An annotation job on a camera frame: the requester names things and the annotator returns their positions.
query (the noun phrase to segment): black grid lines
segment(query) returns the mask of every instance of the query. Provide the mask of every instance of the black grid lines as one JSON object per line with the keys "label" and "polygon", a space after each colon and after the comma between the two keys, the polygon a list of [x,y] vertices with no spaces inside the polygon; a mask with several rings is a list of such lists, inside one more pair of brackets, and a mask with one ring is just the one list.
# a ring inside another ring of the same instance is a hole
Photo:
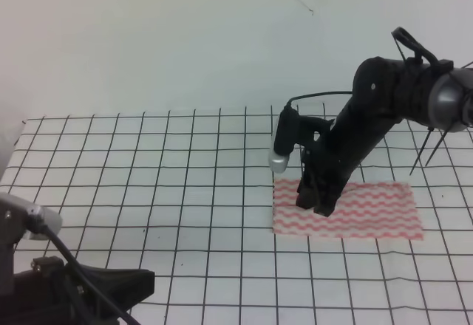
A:
{"label": "black grid lines", "polygon": [[[312,113],[338,112],[324,104]],[[155,271],[156,293],[133,309],[142,324],[468,324],[470,132],[449,134],[409,177],[426,130],[403,122],[352,176],[410,182],[424,242],[288,238],[271,232],[267,154],[277,114],[31,120],[0,190],[60,211],[61,238],[80,262]],[[301,176],[298,154],[288,178]],[[45,253],[57,255],[20,243],[16,269]]]}

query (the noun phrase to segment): grid paper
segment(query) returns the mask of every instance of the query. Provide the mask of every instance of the grid paper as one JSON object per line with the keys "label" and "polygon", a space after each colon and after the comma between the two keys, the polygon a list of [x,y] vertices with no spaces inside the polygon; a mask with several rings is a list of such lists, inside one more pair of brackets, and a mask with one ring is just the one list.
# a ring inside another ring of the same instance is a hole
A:
{"label": "grid paper", "polygon": [[[302,114],[335,117],[340,105]],[[268,147],[279,107],[29,120],[1,191],[61,213],[79,262],[156,272],[144,324],[470,324],[473,138],[409,170],[426,129],[396,125],[352,181],[407,181],[424,241],[275,236]],[[296,149],[282,175],[301,175]],[[21,241],[16,272],[59,256]]]}

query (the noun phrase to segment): pink wavy striped cloth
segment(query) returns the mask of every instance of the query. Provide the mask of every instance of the pink wavy striped cloth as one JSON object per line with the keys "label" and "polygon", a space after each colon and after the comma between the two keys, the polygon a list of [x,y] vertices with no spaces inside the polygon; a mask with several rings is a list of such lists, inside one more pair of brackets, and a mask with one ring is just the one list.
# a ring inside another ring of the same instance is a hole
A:
{"label": "pink wavy striped cloth", "polygon": [[273,232],[327,238],[423,239],[421,220],[408,184],[349,182],[331,216],[296,207],[299,180],[276,179]]}

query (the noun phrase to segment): white wall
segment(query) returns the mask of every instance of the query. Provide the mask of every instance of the white wall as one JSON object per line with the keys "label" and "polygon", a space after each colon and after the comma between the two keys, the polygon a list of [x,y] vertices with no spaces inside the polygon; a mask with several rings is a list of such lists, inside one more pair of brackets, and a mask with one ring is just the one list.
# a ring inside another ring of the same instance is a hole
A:
{"label": "white wall", "polygon": [[408,29],[473,59],[471,0],[0,0],[0,121],[350,89]]}

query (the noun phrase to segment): wire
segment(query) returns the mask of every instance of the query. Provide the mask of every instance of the wire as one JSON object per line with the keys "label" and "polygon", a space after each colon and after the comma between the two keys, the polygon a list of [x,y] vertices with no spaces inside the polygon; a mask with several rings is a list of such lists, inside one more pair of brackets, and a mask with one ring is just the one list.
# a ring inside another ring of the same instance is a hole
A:
{"label": "wire", "polygon": [[465,64],[461,67],[461,69],[465,69],[465,68],[468,68],[470,65],[473,64],[473,61],[470,61],[468,64]]}
{"label": "wire", "polygon": [[104,294],[101,290],[95,286],[95,284],[90,280],[89,276],[86,274],[85,270],[82,268],[81,264],[77,262],[77,260],[74,258],[74,256],[70,253],[69,249],[67,249],[67,246],[64,245],[64,243],[58,238],[56,234],[45,224],[41,225],[39,227],[39,230],[41,231],[41,234],[44,234],[47,236],[51,242],[56,246],[59,250],[59,252],[64,256],[67,262],[69,262],[69,265],[73,268],[77,276],[82,280],[82,282],[90,288],[93,293],[96,294],[99,299],[101,299],[109,308],[111,311],[113,311],[119,318],[122,318],[128,325],[140,325],[136,319],[134,319],[130,314],[127,312],[124,312],[122,309],[118,307],[115,302],[110,299],[109,296]]}
{"label": "wire", "polygon": [[351,91],[327,91],[327,92],[317,92],[315,94],[309,94],[309,95],[302,95],[302,96],[295,96],[291,98],[288,102],[287,105],[290,105],[293,101],[295,100],[302,100],[304,98],[316,98],[318,96],[325,96],[325,95],[351,95]]}

